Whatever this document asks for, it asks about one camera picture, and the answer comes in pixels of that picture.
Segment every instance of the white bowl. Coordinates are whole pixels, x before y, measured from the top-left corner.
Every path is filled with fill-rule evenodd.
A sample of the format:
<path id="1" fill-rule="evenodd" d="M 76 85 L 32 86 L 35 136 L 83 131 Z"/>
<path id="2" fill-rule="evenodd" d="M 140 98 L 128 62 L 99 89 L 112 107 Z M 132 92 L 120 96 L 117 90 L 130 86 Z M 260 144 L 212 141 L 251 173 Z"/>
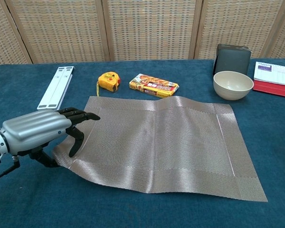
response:
<path id="1" fill-rule="evenodd" d="M 215 92 L 226 100 L 243 98 L 253 88 L 253 85 L 250 77 L 234 71 L 220 71 L 213 77 Z"/>

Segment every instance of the black cable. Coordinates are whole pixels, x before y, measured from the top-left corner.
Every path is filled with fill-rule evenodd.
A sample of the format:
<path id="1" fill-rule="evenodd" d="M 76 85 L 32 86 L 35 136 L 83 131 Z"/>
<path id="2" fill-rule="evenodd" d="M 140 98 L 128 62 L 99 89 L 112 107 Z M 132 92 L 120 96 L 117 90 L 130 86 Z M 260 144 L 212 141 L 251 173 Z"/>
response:
<path id="1" fill-rule="evenodd" d="M 0 174 L 0 178 L 20 167 L 20 162 L 19 162 L 18 156 L 13 156 L 13 160 L 14 160 L 14 165 L 12 167 L 8 168 L 7 170 L 5 170 L 2 174 Z"/>

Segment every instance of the black box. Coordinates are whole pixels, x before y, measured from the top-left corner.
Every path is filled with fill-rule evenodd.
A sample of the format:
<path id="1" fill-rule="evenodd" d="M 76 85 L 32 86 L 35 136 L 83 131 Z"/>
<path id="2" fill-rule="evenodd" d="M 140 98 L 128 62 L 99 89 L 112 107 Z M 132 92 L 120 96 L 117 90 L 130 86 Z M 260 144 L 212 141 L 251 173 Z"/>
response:
<path id="1" fill-rule="evenodd" d="M 245 46 L 219 44 L 213 75 L 220 71 L 235 71 L 247 75 L 251 51 Z"/>

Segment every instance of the table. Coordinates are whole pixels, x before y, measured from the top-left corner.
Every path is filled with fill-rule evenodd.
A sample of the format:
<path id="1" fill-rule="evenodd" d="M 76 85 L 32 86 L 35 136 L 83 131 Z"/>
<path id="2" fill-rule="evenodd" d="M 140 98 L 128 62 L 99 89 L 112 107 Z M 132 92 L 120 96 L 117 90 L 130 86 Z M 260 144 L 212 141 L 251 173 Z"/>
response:
<path id="1" fill-rule="evenodd" d="M 252 59 L 285 66 L 285 59 Z M 213 60 L 116 61 L 0 66 L 0 126 L 36 110 L 60 66 L 75 66 L 63 107 L 84 109 L 96 95 L 97 78 L 115 71 L 117 92 L 100 96 L 156 100 L 129 89 L 138 73 L 180 85 L 176 95 L 200 102 L 230 104 L 234 110 L 268 203 L 192 193 L 144 194 L 88 182 L 70 170 L 45 168 L 28 156 L 21 167 L 0 179 L 0 227 L 285 227 L 285 97 L 251 91 L 238 101 L 216 95 Z M 51 154 L 63 138 L 45 148 Z M 12 165 L 2 158 L 0 173 Z"/>

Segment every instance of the wooden frame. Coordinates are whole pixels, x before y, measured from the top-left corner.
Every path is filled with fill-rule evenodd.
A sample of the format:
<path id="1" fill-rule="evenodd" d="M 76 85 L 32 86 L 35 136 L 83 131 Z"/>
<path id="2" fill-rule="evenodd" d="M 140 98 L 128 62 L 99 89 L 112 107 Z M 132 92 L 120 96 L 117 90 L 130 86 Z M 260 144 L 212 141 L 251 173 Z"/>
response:
<path id="1" fill-rule="evenodd" d="M 203 5 L 204 0 L 196 0 L 188 59 L 194 58 Z"/>
<path id="2" fill-rule="evenodd" d="M 203 3 L 201 5 L 201 10 L 200 10 L 199 26 L 198 26 L 198 31 L 196 34 L 196 43 L 195 43 L 193 58 L 199 57 L 199 53 L 200 53 L 199 48 L 200 48 L 203 28 L 204 28 L 205 19 L 206 19 L 207 6 L 208 6 L 208 0 L 203 0 Z"/>
<path id="3" fill-rule="evenodd" d="M 107 0 L 102 0 L 103 10 L 104 10 L 104 22 L 106 27 L 106 37 L 107 37 L 107 44 L 110 53 L 110 60 L 115 60 L 114 55 L 114 47 L 113 47 L 113 38 L 112 38 L 112 31 L 111 31 L 111 22 L 110 22 L 110 13 L 109 13 L 109 5 Z"/>
<path id="4" fill-rule="evenodd" d="M 9 24 L 15 34 L 15 37 L 19 43 L 19 46 L 20 46 L 20 49 L 21 51 L 23 52 L 23 55 L 25 57 L 25 59 L 27 60 L 28 63 L 32 63 L 32 59 L 28 53 L 28 50 L 26 49 L 25 47 L 25 44 L 23 43 L 23 40 L 21 38 L 21 35 L 19 34 L 19 31 L 17 29 L 17 25 L 15 24 L 14 20 L 13 20 L 13 17 L 11 16 L 10 12 L 9 12 L 9 9 L 8 7 L 6 6 L 5 2 L 4 1 L 1 1 L 0 0 L 0 5 L 2 7 L 2 10 L 4 12 L 4 14 L 6 15 L 6 18 L 7 20 L 9 21 Z"/>
<path id="5" fill-rule="evenodd" d="M 11 15 L 12 15 L 14 21 L 15 21 L 15 24 L 16 24 L 16 26 L 18 28 L 19 34 L 20 34 L 20 36 L 21 36 L 21 38 L 23 40 L 23 43 L 24 43 L 24 46 L 26 47 L 26 50 L 28 51 L 28 54 L 30 56 L 30 59 L 31 59 L 32 63 L 36 63 L 37 62 L 36 56 L 35 56 L 35 54 L 33 52 L 33 49 L 31 48 L 31 46 L 29 44 L 27 36 L 25 35 L 25 31 L 24 31 L 24 29 L 22 27 L 22 24 L 20 22 L 20 19 L 19 19 L 17 13 L 16 13 L 16 9 L 14 8 L 14 6 L 12 4 L 12 1 L 11 0 L 5 0 L 5 2 L 7 4 L 7 6 L 5 6 L 5 7 L 8 7 L 9 10 L 10 10 L 10 13 L 11 13 Z"/>
<path id="6" fill-rule="evenodd" d="M 261 51 L 260 58 L 265 58 L 270 56 L 274 48 L 274 44 L 277 41 L 277 38 L 280 34 L 280 31 L 284 23 L 285 23 L 285 0 L 283 1 L 282 6 L 275 18 L 274 24 L 272 25 L 272 28 L 268 34 L 266 42 Z"/>
<path id="7" fill-rule="evenodd" d="M 109 44 L 108 44 L 108 35 L 107 35 L 108 27 L 106 26 L 105 11 L 103 8 L 102 1 L 95 0 L 95 4 L 97 8 L 97 18 L 98 18 L 98 23 L 99 23 L 101 43 L 103 45 L 103 50 L 104 50 L 104 60 L 110 61 L 111 55 L 110 55 L 110 49 L 109 49 Z"/>

